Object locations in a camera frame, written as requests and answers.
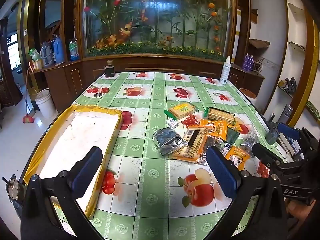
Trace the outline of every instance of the wafer package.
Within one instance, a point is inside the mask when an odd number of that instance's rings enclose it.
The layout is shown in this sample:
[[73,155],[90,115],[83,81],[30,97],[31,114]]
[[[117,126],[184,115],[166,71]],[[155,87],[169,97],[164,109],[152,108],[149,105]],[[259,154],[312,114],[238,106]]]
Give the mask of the wafer package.
[[207,107],[204,112],[204,117],[207,117],[209,120],[225,120],[228,125],[235,125],[236,119],[235,115],[227,111],[223,111],[214,107]]

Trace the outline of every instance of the metal bolt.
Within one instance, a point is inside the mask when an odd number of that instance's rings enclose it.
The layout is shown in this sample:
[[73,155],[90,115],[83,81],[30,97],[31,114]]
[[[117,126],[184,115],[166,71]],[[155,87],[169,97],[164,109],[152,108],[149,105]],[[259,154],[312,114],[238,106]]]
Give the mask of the metal bolt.
[[68,175],[68,172],[67,172],[67,171],[60,171],[60,172],[59,172],[59,176],[62,177],[62,178],[64,178],[64,177],[67,176],[67,175]]
[[277,179],[278,179],[278,176],[273,173],[273,174],[271,174],[271,178],[272,178],[273,180],[277,180]]
[[241,175],[244,176],[244,177],[248,177],[250,175],[250,173],[249,173],[249,171],[242,170],[241,171]]
[[39,178],[39,175],[35,174],[31,176],[32,181],[36,181]]

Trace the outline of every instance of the blue thermos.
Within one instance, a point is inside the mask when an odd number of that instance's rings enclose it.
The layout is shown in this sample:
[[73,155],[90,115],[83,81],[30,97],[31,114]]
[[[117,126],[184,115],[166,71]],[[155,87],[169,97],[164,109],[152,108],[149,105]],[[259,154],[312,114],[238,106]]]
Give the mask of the blue thermos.
[[56,63],[64,62],[63,47],[60,37],[56,37],[56,40],[53,43],[53,50],[56,57]]

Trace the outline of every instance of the glass panel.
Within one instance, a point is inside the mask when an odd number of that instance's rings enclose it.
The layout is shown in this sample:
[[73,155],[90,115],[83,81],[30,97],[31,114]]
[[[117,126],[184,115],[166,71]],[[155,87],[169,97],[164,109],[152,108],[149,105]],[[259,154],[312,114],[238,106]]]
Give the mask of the glass panel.
[[161,53],[223,61],[228,0],[84,0],[87,56]]

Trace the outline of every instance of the metal canister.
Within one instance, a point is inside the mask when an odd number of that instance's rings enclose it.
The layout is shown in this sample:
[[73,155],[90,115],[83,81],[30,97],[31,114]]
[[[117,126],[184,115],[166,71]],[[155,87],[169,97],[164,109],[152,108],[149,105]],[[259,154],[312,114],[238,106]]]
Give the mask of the metal canister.
[[266,142],[270,145],[274,145],[274,143],[276,142],[276,140],[279,138],[280,132],[278,130],[278,124],[283,122],[286,123],[292,113],[293,109],[290,105],[286,105],[283,109],[283,112],[278,120],[278,122],[276,122],[274,124],[274,126],[270,129],[270,131],[268,132],[267,136],[266,136]]

